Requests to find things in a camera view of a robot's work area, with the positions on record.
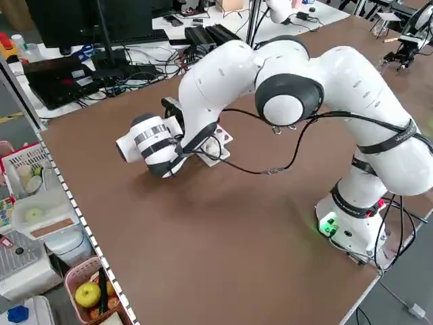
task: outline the yellow apple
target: yellow apple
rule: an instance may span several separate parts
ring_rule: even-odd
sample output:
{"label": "yellow apple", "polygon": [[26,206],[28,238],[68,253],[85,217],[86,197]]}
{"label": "yellow apple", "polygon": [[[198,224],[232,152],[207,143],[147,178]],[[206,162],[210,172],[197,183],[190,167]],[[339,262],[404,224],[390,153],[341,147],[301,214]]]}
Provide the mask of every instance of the yellow apple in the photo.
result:
{"label": "yellow apple", "polygon": [[94,282],[81,284],[75,291],[75,301],[84,308],[93,307],[99,298],[101,298],[101,289]]}
{"label": "yellow apple", "polygon": [[90,309],[89,317],[91,320],[96,320],[99,317],[99,307]]}
{"label": "yellow apple", "polygon": [[112,296],[114,295],[114,287],[113,284],[111,283],[111,281],[107,281],[107,295],[108,296]]}
{"label": "yellow apple", "polygon": [[108,298],[108,302],[107,302],[108,309],[111,310],[111,309],[115,308],[117,306],[118,302],[119,302],[118,297]]}

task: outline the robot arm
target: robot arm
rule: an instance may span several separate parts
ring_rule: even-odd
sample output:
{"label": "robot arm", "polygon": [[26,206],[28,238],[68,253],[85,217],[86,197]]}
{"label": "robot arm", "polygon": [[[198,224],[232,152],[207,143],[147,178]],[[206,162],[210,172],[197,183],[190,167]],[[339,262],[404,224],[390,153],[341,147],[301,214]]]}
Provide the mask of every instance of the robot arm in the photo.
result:
{"label": "robot arm", "polygon": [[285,22],[292,13],[292,0],[266,0],[271,20],[276,24]]}
{"label": "robot arm", "polygon": [[408,68],[415,56],[432,40],[432,37],[433,1],[429,1],[410,17],[398,38],[401,45],[396,53],[390,52],[386,54],[384,61],[400,62],[398,70]]}
{"label": "robot arm", "polygon": [[378,248],[386,240],[381,197],[388,190],[417,195],[433,186],[430,148],[413,137],[419,133],[416,124],[370,62],[350,47],[310,58],[306,47],[289,36],[261,43],[256,51],[241,41],[215,49],[181,81],[181,141],[173,134],[175,127],[168,126],[170,119],[144,115],[117,141],[119,150],[125,160],[142,156],[150,172],[170,177],[187,153],[213,134],[223,108],[248,89],[255,90],[258,115],[273,126],[299,123],[326,103],[333,111],[349,111],[405,130],[398,133],[357,118],[343,120],[358,149],[349,175],[316,206],[319,230],[326,236],[332,232],[340,246],[371,254],[378,234]]}

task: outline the red basket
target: red basket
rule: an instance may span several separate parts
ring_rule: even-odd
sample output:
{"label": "red basket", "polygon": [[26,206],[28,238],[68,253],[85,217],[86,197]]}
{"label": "red basket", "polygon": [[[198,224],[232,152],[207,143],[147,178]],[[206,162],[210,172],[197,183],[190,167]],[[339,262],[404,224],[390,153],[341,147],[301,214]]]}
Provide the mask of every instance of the red basket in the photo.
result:
{"label": "red basket", "polygon": [[119,315],[124,314],[124,309],[120,303],[117,306],[98,317],[95,320],[92,320],[89,316],[89,310],[81,307],[75,301],[75,291],[77,288],[90,280],[90,277],[96,273],[102,267],[101,260],[99,257],[92,257],[85,262],[82,262],[80,265],[69,270],[69,272],[65,276],[64,284],[66,290],[69,294],[69,299],[72,305],[74,306],[76,315],[80,320],[81,324],[85,325],[96,325],[101,324],[104,320],[107,320],[113,313],[118,312]]}

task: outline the plastic basket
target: plastic basket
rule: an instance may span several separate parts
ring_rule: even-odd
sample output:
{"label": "plastic basket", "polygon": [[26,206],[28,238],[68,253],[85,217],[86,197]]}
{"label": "plastic basket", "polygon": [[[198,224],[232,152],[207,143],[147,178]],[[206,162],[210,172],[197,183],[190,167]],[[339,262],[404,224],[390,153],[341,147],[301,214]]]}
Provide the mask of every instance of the plastic basket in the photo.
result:
{"label": "plastic basket", "polygon": [[102,263],[99,257],[92,257],[91,259],[88,259],[87,261],[82,262],[80,265],[77,265],[76,267],[70,269],[69,272],[66,274],[64,284],[66,290],[68,291],[70,301],[74,306],[76,315],[78,316],[78,320],[81,324],[101,324],[104,320],[107,320],[113,313],[118,312],[119,314],[121,314],[121,311],[123,311],[122,305],[119,302],[115,308],[103,313],[96,320],[91,320],[89,317],[88,309],[77,305],[74,298],[75,291],[81,284],[88,282],[90,277],[94,273],[96,273],[101,267]]}
{"label": "plastic basket", "polygon": [[12,152],[6,156],[1,157],[0,160],[0,168],[1,173],[5,176],[7,189],[11,196],[16,196],[15,193],[17,189],[11,185],[9,177],[7,176],[7,171],[10,170],[11,167],[18,167],[29,165],[32,167],[32,170],[42,167],[43,163],[48,161],[47,155],[42,149],[42,146],[39,142],[34,144],[30,144],[19,150]]}

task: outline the table surface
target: table surface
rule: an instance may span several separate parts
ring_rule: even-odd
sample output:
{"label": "table surface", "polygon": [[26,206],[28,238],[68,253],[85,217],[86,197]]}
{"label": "table surface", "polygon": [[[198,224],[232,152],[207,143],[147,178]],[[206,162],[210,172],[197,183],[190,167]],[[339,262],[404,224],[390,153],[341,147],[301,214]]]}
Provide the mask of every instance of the table surface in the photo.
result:
{"label": "table surface", "polygon": [[[244,8],[248,9],[249,0],[246,0]],[[294,13],[298,11],[308,12],[308,8],[314,6],[316,11],[311,14],[313,17],[317,17],[322,24],[331,24],[337,20],[344,19],[348,17],[348,14],[345,12],[341,12],[333,7],[330,7],[326,4],[316,2],[314,5],[301,5],[300,8],[294,9]],[[266,9],[266,4],[262,4],[263,11]],[[234,33],[240,29],[241,26],[244,26],[239,30],[238,35],[242,39],[246,39],[246,32],[248,29],[248,24],[246,20],[248,19],[248,11],[240,13],[242,17],[240,17],[236,13],[232,13],[227,15],[225,18],[223,17],[223,13],[218,11],[215,7],[211,7],[208,10],[210,18],[207,18],[207,15],[203,15],[204,25],[211,26],[213,24],[223,24],[226,28],[232,30]],[[164,29],[169,37],[169,39],[184,39],[185,38],[185,27],[191,26],[192,19],[182,19],[184,25],[179,27],[171,26],[167,21],[163,18],[153,19],[153,28],[161,28]],[[299,21],[299,24],[306,26],[307,28],[317,28],[319,26],[318,23],[312,22],[303,22]],[[298,35],[300,33],[305,33],[307,29],[301,26],[284,26],[280,24],[274,24],[270,19],[263,20],[262,26],[259,29],[259,32],[256,36],[257,41],[263,41],[265,39],[269,39],[271,37],[275,37],[278,35]],[[73,51],[77,51],[81,48],[81,46],[74,47]],[[47,59],[59,58],[61,57],[59,49],[47,49],[44,44],[39,44],[39,49],[41,50],[42,55]],[[156,63],[154,61],[167,60],[173,49],[168,42],[159,42],[159,43],[149,43],[143,44],[139,47],[134,47],[135,50],[130,52],[131,57],[134,62],[149,62]],[[94,66],[91,60],[85,62],[90,69],[94,70]],[[16,74],[18,82],[21,84],[25,94],[28,96],[30,103],[35,107],[36,113],[40,118],[55,118],[61,115],[68,114],[70,112],[74,112],[76,110],[80,110],[81,107],[77,103],[70,103],[68,105],[62,106],[56,110],[48,110],[44,104],[38,99],[38,97],[31,91],[28,86],[27,78],[23,75],[22,65],[21,63],[16,63],[10,65],[12,71]],[[83,100],[86,104],[93,104],[94,102],[89,100]]]}
{"label": "table surface", "polygon": [[427,0],[403,0],[403,5],[413,9],[419,9],[422,8],[427,2]]}
{"label": "table surface", "polygon": [[[397,45],[376,41],[370,28],[350,17],[300,38],[312,56],[350,45],[375,64]],[[432,70],[429,57],[417,57],[410,70],[396,74],[387,67],[384,74],[427,131]],[[355,150],[344,125],[329,119],[312,127],[296,164],[284,174],[247,175],[223,164],[209,169],[192,157],[178,176],[159,179],[143,162],[124,163],[115,141],[136,116],[162,114],[160,99],[176,98],[179,81],[73,112],[41,134],[138,320],[153,325],[345,320],[377,272],[353,263],[317,231],[314,206],[348,171]],[[230,107],[254,111],[254,98]],[[276,136],[264,123],[236,113],[222,114],[221,126],[234,137],[230,160],[260,170],[287,162],[299,133]],[[433,200],[424,194],[406,202],[426,215]]]}

